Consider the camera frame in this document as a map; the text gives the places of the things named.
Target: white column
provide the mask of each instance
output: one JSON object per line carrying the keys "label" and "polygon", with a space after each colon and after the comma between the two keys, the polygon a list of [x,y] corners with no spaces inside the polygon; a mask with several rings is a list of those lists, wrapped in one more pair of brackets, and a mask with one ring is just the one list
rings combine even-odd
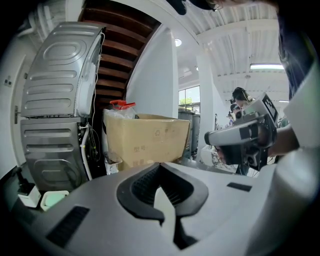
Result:
{"label": "white column", "polygon": [[178,62],[170,29],[161,26],[144,49],[128,83],[138,114],[178,118]]}
{"label": "white column", "polygon": [[228,107],[221,98],[215,84],[211,70],[209,55],[203,52],[196,57],[199,68],[200,83],[200,104],[201,119],[198,143],[197,160],[200,159],[201,149],[206,145],[205,134],[215,129],[215,114],[217,114],[218,124],[225,126],[228,124]]}
{"label": "white column", "polygon": [[197,160],[200,159],[201,149],[206,145],[206,132],[215,129],[215,113],[214,113],[214,80],[210,67],[210,59],[208,55],[203,52],[196,57],[199,68],[199,82],[200,82],[200,104],[201,104],[201,118],[200,118],[200,133],[198,143]]}

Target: ceiling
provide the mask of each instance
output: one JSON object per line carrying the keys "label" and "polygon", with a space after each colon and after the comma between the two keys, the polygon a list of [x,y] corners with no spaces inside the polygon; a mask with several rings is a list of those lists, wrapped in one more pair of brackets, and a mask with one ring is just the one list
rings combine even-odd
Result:
{"label": "ceiling", "polygon": [[[250,70],[250,64],[279,64],[277,14],[273,7],[253,3],[224,7],[216,12],[202,10],[188,0],[182,16],[203,44],[211,60],[214,84],[224,100],[236,87],[245,88],[254,98],[267,92],[277,107],[288,100],[289,86],[283,70]],[[199,84],[196,53],[188,41],[177,48],[179,87]]]}

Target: black vent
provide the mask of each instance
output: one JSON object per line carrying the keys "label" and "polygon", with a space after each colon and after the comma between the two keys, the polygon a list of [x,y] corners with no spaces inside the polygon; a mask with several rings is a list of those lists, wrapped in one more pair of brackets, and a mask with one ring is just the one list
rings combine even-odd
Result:
{"label": "black vent", "polygon": [[57,246],[64,248],[88,212],[88,208],[75,206],[46,238]]}
{"label": "black vent", "polygon": [[132,193],[142,202],[154,206],[156,191],[160,185],[158,168],[149,171],[132,185]]}
{"label": "black vent", "polygon": [[161,166],[162,181],[161,187],[171,204],[176,207],[194,192],[194,186],[185,179]]}

